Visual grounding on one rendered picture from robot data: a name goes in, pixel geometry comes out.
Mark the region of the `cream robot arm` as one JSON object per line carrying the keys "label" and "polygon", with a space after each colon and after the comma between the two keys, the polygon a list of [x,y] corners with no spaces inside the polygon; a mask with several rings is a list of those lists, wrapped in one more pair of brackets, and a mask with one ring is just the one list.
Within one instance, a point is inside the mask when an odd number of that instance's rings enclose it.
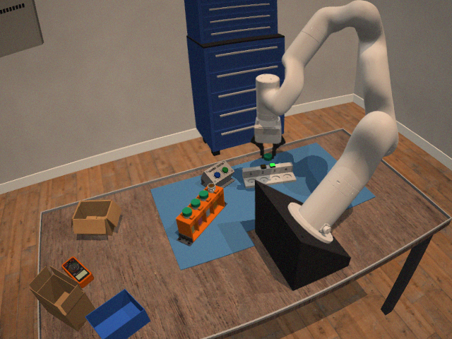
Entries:
{"label": "cream robot arm", "polygon": [[333,241],[331,226],[365,187],[382,158],[398,146],[386,38],[378,9],[362,0],[319,9],[282,56],[286,75],[281,87],[276,75],[256,77],[256,116],[260,120],[254,134],[280,135],[276,120],[300,96],[305,66],[331,33],[346,27],[354,27],[359,38],[365,117],[352,132],[340,159],[303,205],[288,205],[292,217],[327,244]]}

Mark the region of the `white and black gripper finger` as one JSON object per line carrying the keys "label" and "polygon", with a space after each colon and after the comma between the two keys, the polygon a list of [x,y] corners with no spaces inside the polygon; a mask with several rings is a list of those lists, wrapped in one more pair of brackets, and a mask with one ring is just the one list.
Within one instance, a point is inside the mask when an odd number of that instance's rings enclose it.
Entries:
{"label": "white and black gripper finger", "polygon": [[279,147],[280,147],[281,145],[283,145],[283,144],[285,144],[285,139],[283,138],[283,136],[282,136],[281,143],[279,143],[279,144],[273,143],[272,159],[274,159],[274,156],[276,156],[276,150],[277,150],[277,148],[279,148]]}
{"label": "white and black gripper finger", "polygon": [[262,159],[263,159],[263,151],[264,151],[263,143],[257,143],[255,141],[255,134],[251,139],[251,143],[255,144],[260,149],[260,155],[262,155]]}

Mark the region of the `orange digital multimeter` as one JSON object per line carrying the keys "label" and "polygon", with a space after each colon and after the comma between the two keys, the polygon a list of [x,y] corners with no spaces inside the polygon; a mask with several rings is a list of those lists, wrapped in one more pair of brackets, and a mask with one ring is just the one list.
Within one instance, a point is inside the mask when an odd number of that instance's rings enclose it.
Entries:
{"label": "orange digital multimeter", "polygon": [[74,256],[61,266],[70,278],[78,281],[81,288],[84,288],[92,280],[93,274]]}

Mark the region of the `blue open bin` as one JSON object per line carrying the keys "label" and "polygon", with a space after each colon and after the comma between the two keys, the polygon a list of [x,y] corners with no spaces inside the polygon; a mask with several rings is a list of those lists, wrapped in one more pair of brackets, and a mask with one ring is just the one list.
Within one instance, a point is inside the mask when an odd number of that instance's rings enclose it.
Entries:
{"label": "blue open bin", "polygon": [[85,317],[101,339],[127,339],[150,322],[145,309],[126,289]]}

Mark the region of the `white key housing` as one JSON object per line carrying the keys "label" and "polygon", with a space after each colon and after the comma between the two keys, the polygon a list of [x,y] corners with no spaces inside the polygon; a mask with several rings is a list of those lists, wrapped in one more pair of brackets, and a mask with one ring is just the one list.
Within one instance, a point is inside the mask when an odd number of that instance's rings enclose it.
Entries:
{"label": "white key housing", "polygon": [[203,172],[201,183],[204,187],[207,187],[210,183],[214,183],[216,186],[225,188],[235,181],[231,178],[233,174],[234,170],[225,160],[222,160]]}

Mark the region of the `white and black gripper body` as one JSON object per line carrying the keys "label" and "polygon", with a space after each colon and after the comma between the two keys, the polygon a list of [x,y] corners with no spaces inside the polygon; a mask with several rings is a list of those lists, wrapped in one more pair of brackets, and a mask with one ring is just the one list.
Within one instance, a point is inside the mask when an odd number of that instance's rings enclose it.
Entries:
{"label": "white and black gripper body", "polygon": [[[255,125],[259,124],[259,120],[256,117],[256,123]],[[276,120],[276,125],[280,126],[280,136],[275,136],[275,135],[258,135],[255,134],[255,141],[257,143],[280,143],[281,142],[281,137],[282,137],[282,128],[281,128],[281,120],[280,117],[278,117],[278,119]]]}

